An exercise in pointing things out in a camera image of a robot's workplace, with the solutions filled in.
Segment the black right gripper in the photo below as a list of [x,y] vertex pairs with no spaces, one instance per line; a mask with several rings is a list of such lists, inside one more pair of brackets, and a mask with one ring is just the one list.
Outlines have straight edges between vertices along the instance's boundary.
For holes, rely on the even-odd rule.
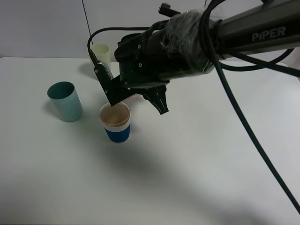
[[122,87],[129,89],[145,89],[144,99],[148,100],[160,115],[169,112],[166,102],[166,85],[169,80],[161,80],[154,64],[150,63],[141,53],[142,44],[134,43],[129,46],[137,35],[126,35],[114,52],[116,61],[119,63],[120,83]]

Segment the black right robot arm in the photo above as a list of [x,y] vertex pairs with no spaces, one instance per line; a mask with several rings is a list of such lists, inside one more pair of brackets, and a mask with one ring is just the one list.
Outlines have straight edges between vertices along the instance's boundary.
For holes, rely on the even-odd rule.
[[277,50],[288,55],[300,45],[299,1],[265,0],[233,17],[212,19],[220,4],[213,0],[205,10],[184,13],[160,9],[168,20],[123,37],[114,53],[120,75],[108,95],[110,103],[140,94],[164,114],[166,85],[172,79],[208,74],[230,57]]

